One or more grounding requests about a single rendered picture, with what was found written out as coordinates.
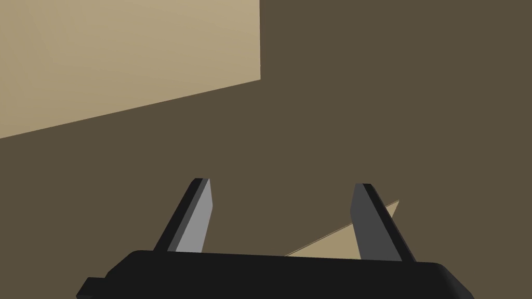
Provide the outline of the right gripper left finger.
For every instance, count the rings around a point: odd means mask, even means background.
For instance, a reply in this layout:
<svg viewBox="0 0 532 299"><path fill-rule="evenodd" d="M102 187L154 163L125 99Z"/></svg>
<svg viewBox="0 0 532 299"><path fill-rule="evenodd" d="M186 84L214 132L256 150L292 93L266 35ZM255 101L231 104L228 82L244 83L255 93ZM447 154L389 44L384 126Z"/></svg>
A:
<svg viewBox="0 0 532 299"><path fill-rule="evenodd" d="M202 252L212 209L210 179L193 179L157 241L154 251Z"/></svg>

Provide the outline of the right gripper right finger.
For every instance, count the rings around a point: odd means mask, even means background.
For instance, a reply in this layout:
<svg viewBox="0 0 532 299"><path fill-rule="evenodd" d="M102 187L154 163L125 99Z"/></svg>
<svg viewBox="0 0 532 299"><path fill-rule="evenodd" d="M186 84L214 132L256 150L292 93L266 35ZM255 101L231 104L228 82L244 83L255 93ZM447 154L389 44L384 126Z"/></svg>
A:
<svg viewBox="0 0 532 299"><path fill-rule="evenodd" d="M372 184L355 184L350 216L361 259L416 261Z"/></svg>

